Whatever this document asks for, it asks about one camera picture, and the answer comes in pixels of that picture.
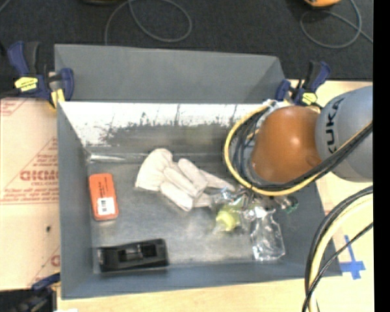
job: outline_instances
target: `black wire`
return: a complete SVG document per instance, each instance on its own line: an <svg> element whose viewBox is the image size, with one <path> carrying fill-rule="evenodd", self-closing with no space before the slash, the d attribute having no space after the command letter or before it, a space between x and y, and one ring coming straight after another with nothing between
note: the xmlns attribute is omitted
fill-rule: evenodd
<svg viewBox="0 0 390 312"><path fill-rule="evenodd" d="M262 117L264 113L259 112L259 116ZM246 120L242 126L239 128L241 131L244 130L244 125L251 126L254 124L255 120L254 117L257 118L257 116L252 116L250 119ZM320 164L316 165L314 168L310 169L306 173L300 175L299 177L288 181L286 183L282 184L275 184L275 183L258 183L258 182L250 182L252 184L252 187L255 187L257 189L266 189L267 191L281 191L285 189L292 188L296 186L297 184L303 182L304 180L308 179L309 177L312 177L314 175L315 179L319 179L322 176L325 176L329 171L332 171L339 163L341 163L346 156L348 156L360 143L362 143L366 137L372 132L372 122L366 126L362 131L360 131L353 140L350 141L348 145L345 147L342 147L341 149L338 149L334 154L329 156L327 159L323 160ZM239 159L243 158L243 154L239 154ZM241 173L240 170L240 164L236 162L232 162L232 165L238 173Z"/></svg>
<svg viewBox="0 0 390 312"><path fill-rule="evenodd" d="M6 92L2 92L0 94L0 99L5 98L5 97L10 97L10 96L16 96L18 94L19 94L19 90L18 89L9 90L9 91L6 91Z"/></svg>
<svg viewBox="0 0 390 312"><path fill-rule="evenodd" d="M315 252L317 246L321 240L323 234L325 234L326 230L331 226L332 222L338 218L338 216L350 205L352 205L355 201L362 198L363 196L372 194L374 191L373 186L366 187L353 195L347 197L340 203L338 203L329 213L325 216L324 220L320 223L315 235L313 237L313 241L311 243L311 247L309 249L309 254L307 257L307 263L305 266L305 290L309 288L309 270L311 268L311 264L313 262L313 258L315 256Z"/></svg>
<svg viewBox="0 0 390 312"><path fill-rule="evenodd" d="M370 229L372 229L374 226L373 222L371 222L368 226L366 226L364 229L362 229L353 239L351 239L349 242L347 242L343 247L341 247L339 250L337 250L330 258L329 260L324 264L324 266L319 270L317 276L315 276L315 279L312 282L312 285L310 286L306 298L304 301L304 304L302 306L302 312L306 312L306 309L308 307L309 301L312 297L313 292L317 288L317 285L321 281L323 275L329 268L329 266L333 263L333 261L346 249L348 248L351 244L353 244L356 240L364 236Z"/></svg>
<svg viewBox="0 0 390 312"><path fill-rule="evenodd" d="M191 20L191 18L189 16L188 12L185 9L183 9L181 6L179 6L177 3L173 2L172 0L156 0L156 1L162 1L162 2L168 3L168 4L176 7L177 9L179 9L185 15L186 19L188 20L188 30L186 31L186 33L183 36L180 36L180 37L177 37L177 38L163 38L163 37L157 36L156 34L153 34L152 32L148 31L141 24L141 22L138 20L138 18L136 17L135 12L134 12L133 7L132 7L132 3L134 3L135 1L139 1L139 0L127 0L124 3L122 3L120 6L118 6L114 10L114 12L112 12L112 14L110 15L109 19L107 20L107 23L106 23L105 29L104 29L104 43L105 43L105 45L108 44L109 27L110 27L111 20L113 19L114 15L120 9L122 9L125 5L129 6L130 14L133 17L133 19L134 19L135 23L137 24L137 26L140 28L140 30L143 31L149 37L152 37L153 39L156 39L156 40L158 40L160 42L166 42L166 43L180 42L180 41L184 40L186 37L188 37L189 34L192 32L192 20Z"/></svg>

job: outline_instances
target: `orange box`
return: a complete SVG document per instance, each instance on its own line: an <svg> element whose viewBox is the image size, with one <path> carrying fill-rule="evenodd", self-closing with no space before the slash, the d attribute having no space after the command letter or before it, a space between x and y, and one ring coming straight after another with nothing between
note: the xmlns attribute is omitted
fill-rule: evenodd
<svg viewBox="0 0 390 312"><path fill-rule="evenodd" d="M92 214L97 221L118 216L118 204L111 174L93 174L88 178Z"/></svg>

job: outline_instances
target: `white work glove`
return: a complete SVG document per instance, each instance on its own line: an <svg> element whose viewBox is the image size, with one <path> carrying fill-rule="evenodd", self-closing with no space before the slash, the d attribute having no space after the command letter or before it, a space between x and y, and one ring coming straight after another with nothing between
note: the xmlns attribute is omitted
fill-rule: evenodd
<svg viewBox="0 0 390 312"><path fill-rule="evenodd" d="M208 207L212 199L204 193L207 187L234 191L233 185L195 166L188 159L173 161L164 148L153 150L137 174L135 187L161 192L185 211L193 207Z"/></svg>

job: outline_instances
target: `blue clamp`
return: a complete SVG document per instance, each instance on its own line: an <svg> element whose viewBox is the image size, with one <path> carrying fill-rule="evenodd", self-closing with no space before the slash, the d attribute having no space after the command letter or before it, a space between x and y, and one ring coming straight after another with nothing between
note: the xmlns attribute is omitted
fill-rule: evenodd
<svg viewBox="0 0 390 312"><path fill-rule="evenodd" d="M316 91L326 81L330 73L331 69L325 62L311 61L305 80L299 81L296 88L291 86L290 81L282 80L276 89L275 99L277 101L287 99L292 104L301 106L315 104L318 99Z"/></svg>
<svg viewBox="0 0 390 312"><path fill-rule="evenodd" d="M16 42L7 50L10 64L19 74L15 87L20 97L43 98L56 107L57 100L70 100L73 94L73 71L70 68L61 69L56 75L48 77L36 71L36 53L38 42ZM61 88L53 90L50 82L60 81Z"/></svg>

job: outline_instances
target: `label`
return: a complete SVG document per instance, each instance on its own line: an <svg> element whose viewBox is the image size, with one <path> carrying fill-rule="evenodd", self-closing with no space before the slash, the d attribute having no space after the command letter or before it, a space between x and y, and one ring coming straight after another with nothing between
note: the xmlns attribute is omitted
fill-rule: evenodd
<svg viewBox="0 0 390 312"><path fill-rule="evenodd" d="M110 215L116 213L113 198L99 198L97 200L98 215Z"/></svg>
<svg viewBox="0 0 390 312"><path fill-rule="evenodd" d="M14 83L14 86L22 92L26 92L35 89L37 83L38 79L35 77L21 77Z"/></svg>
<svg viewBox="0 0 390 312"><path fill-rule="evenodd" d="M88 178L92 214L97 221L112 220L118 216L114 181L111 174L93 174Z"/></svg>

